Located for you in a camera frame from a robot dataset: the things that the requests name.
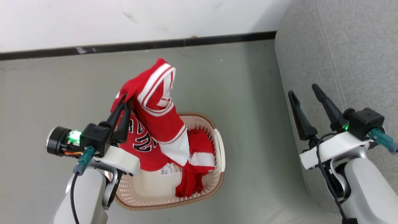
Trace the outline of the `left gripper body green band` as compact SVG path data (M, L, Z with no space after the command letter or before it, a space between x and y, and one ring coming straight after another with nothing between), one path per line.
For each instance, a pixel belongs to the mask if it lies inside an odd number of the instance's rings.
M55 127L47 138L47 153L78 159L73 173L82 175L87 167L120 170L125 174L137 174L140 169L138 157L114 145L112 129L101 126L86 126L80 132L61 126Z

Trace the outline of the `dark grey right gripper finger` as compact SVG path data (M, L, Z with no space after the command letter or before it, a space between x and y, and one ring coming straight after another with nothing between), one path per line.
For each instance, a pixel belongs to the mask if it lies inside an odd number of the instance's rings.
M291 90L288 92L290 107L297 127L299 139L307 141L317 135L317 129L311 125L300 107L300 101L296 94Z
M317 100L322 104L327 114L327 117L330 121L331 130L336 132L344 132L345 125L348 123L348 121L344 119L343 113L341 113L339 108L317 84L312 84L312 89Z

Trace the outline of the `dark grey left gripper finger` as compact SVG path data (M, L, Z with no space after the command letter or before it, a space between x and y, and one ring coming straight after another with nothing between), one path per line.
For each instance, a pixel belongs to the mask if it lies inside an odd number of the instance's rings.
M121 108L121 120L118 124L117 129L115 129L113 133L113 143L125 143L127 140L129 122L130 122L130 114L131 114L131 106L129 104L123 104Z
M115 108L111 111L111 114L109 115L108 119L106 120L106 122L109 125L109 128L115 128L122 112L128 110L128 103L125 100L126 95L127 95L127 93L125 93L124 95L122 95L120 97L120 99L118 100L117 106L115 106Z

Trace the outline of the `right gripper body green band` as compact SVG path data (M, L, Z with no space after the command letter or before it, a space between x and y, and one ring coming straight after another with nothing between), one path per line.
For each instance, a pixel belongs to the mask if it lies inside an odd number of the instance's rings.
M343 133L332 133L333 137L324 141L316 136L310 137L311 146L308 151L300 154L300 161L304 169L312 169L319 162L328 160L351 159L359 157L359 162L354 162L356 169L373 170L373 163L367 159L366 151L372 142L365 137L360 140L346 131Z

